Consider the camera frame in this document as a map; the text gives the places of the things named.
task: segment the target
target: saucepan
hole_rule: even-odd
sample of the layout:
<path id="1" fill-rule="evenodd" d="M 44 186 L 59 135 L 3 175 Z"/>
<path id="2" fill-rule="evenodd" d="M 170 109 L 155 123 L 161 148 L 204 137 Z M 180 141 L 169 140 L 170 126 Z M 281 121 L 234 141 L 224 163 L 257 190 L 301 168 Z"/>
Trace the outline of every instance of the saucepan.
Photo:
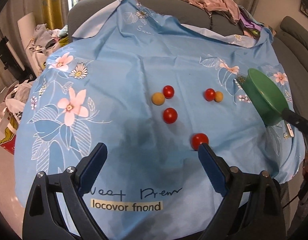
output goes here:
<path id="1" fill-rule="evenodd" d="M 266 126 L 285 120 L 290 136 L 293 136 L 290 124 L 308 137 L 308 120 L 289 109 L 288 103 L 277 85 L 261 71 L 250 68 L 241 87 L 253 103 Z"/>

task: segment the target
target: beige label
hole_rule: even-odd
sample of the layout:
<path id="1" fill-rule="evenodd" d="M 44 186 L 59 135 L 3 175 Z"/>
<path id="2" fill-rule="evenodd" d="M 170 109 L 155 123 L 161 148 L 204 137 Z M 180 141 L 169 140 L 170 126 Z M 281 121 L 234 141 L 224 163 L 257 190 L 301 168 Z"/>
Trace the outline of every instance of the beige label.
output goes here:
<path id="1" fill-rule="evenodd" d="M 163 209 L 163 201 L 155 202 L 121 202 L 121 201 L 106 201 L 91 198 L 91 207 L 100 208 L 110 211 L 160 211 Z"/>

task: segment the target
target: green pot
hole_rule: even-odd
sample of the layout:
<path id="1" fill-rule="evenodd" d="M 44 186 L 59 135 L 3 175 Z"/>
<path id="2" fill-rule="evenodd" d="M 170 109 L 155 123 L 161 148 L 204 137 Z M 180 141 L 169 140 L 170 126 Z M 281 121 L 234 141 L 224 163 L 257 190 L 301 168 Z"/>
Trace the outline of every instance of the green pot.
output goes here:
<path id="1" fill-rule="evenodd" d="M 255 106 L 263 122 L 273 126 L 282 120 L 282 112 L 289 109 L 287 101 L 277 85 L 265 74 L 250 68 L 241 87 Z"/>

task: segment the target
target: silver bolt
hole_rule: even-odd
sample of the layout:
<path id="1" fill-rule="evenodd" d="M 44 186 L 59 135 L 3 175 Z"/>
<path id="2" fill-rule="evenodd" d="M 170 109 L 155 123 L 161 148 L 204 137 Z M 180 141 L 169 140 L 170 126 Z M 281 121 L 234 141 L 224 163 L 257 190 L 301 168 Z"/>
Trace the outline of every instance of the silver bolt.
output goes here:
<path id="1" fill-rule="evenodd" d="M 238 168 L 236 166 L 230 167 L 230 171 L 233 173 L 238 173 Z"/>
<path id="2" fill-rule="evenodd" d="M 38 174 L 37 174 L 37 176 L 38 176 L 39 178 L 43 177 L 43 175 L 44 175 L 44 172 L 42 172 L 42 171 L 38 172 Z"/>
<path id="3" fill-rule="evenodd" d="M 73 173 L 74 171 L 75 171 L 75 167 L 70 166 L 67 168 L 67 173 Z"/>
<path id="4" fill-rule="evenodd" d="M 262 175 L 263 175 L 264 177 L 266 177 L 266 178 L 269 177 L 269 173 L 268 173 L 267 171 L 262 171 Z"/>

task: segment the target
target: purple cloth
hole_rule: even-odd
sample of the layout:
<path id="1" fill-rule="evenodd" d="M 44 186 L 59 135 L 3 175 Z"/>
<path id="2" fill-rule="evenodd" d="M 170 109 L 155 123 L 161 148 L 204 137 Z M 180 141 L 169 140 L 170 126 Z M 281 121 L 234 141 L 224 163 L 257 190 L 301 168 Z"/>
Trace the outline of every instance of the purple cloth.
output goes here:
<path id="1" fill-rule="evenodd" d="M 240 20 L 242 21 L 242 23 L 245 25 L 246 28 L 256 29 L 258 31 L 262 30 L 261 26 L 259 26 L 256 23 L 250 21 L 249 19 L 246 19 L 243 14 L 240 15 Z"/>

